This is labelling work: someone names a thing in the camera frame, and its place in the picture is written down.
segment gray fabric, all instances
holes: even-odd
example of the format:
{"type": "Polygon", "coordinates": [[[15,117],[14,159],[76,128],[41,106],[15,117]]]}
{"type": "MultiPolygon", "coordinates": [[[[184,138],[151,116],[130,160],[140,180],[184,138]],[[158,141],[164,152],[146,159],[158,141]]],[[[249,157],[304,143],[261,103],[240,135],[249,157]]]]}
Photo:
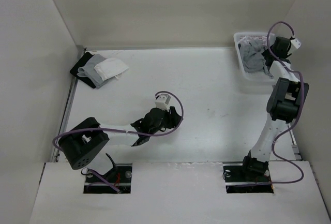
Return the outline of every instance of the gray fabric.
{"type": "Polygon", "coordinates": [[[106,58],[101,56],[100,54],[96,54],[93,57],[87,61],[87,63],[83,66],[78,68],[78,73],[77,75],[80,77],[88,77],[91,79],[93,84],[96,86],[96,88],[101,88],[104,86],[110,79],[107,80],[102,80],[101,76],[97,73],[97,71],[94,69],[94,67],[101,63],[102,61],[105,61],[106,58]]]}
{"type": "Polygon", "coordinates": [[[262,40],[254,39],[249,41],[249,44],[242,44],[239,51],[246,72],[263,71],[266,75],[272,77],[262,56],[262,53],[265,51],[262,40]]]}

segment laundry basket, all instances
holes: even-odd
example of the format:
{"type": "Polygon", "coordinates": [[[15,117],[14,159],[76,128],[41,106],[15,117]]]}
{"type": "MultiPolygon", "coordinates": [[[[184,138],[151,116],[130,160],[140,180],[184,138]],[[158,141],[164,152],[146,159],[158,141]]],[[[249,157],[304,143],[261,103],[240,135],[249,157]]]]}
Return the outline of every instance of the laundry basket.
{"type": "MultiPolygon", "coordinates": [[[[243,32],[243,33],[235,33],[233,35],[234,43],[237,51],[238,61],[239,61],[239,67],[240,71],[244,77],[244,80],[255,84],[255,85],[275,85],[275,79],[270,78],[268,75],[266,75],[264,72],[254,72],[249,73],[245,72],[244,65],[242,58],[240,56],[238,43],[239,41],[244,38],[245,36],[249,36],[251,38],[260,38],[262,39],[262,36],[267,36],[268,33],[260,33],[260,32],[243,32]]],[[[275,42],[276,35],[271,33],[270,34],[270,45],[272,45],[275,42]]]]}

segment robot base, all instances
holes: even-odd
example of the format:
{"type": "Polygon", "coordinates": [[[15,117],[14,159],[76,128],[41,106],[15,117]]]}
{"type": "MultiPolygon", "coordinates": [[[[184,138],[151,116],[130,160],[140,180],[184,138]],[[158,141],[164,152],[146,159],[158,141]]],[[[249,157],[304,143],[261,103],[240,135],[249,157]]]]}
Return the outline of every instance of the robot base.
{"type": "Polygon", "coordinates": [[[270,175],[253,175],[243,171],[242,165],[224,165],[223,179],[227,193],[274,193],[272,185],[245,186],[255,183],[270,182],[270,175]]]}

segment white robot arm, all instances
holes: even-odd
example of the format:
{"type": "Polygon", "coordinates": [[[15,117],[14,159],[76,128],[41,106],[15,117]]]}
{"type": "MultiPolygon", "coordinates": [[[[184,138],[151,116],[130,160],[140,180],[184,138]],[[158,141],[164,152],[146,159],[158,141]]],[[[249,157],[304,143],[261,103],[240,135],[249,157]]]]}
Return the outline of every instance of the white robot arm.
{"type": "MultiPolygon", "coordinates": [[[[283,63],[291,70],[289,63],[283,63]]],[[[296,119],[299,107],[305,101],[309,85],[301,88],[299,79],[288,72],[280,62],[273,61],[270,72],[277,83],[267,103],[267,120],[255,146],[243,160],[243,172],[254,176],[263,175],[268,169],[273,142],[285,131],[287,124],[296,119]],[[300,92],[304,91],[304,100],[300,92]]]]}

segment white platform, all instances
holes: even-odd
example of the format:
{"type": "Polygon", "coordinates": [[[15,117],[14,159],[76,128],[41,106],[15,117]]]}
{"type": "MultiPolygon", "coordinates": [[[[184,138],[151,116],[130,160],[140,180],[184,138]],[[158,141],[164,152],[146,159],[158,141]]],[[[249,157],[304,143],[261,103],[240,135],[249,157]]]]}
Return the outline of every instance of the white platform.
{"type": "MultiPolygon", "coordinates": [[[[242,161],[264,127],[269,95],[239,90],[239,68],[234,49],[193,48],[96,51],[117,57],[128,66],[120,80],[101,89],[78,82],[67,130],[93,116],[109,125],[127,125],[154,107],[154,93],[177,95],[185,109],[179,130],[151,138],[139,147],[107,145],[116,162],[242,161]]],[[[277,152],[295,160],[290,134],[281,138],[277,152]]]]}
{"type": "MultiPolygon", "coordinates": [[[[303,181],[275,185],[275,193],[227,194],[221,163],[134,163],[132,192],[84,195],[84,177],[67,163],[48,163],[30,224],[330,224],[308,162],[296,162],[303,181]]],[[[271,162],[275,181],[292,180],[299,171],[271,162]]]]}

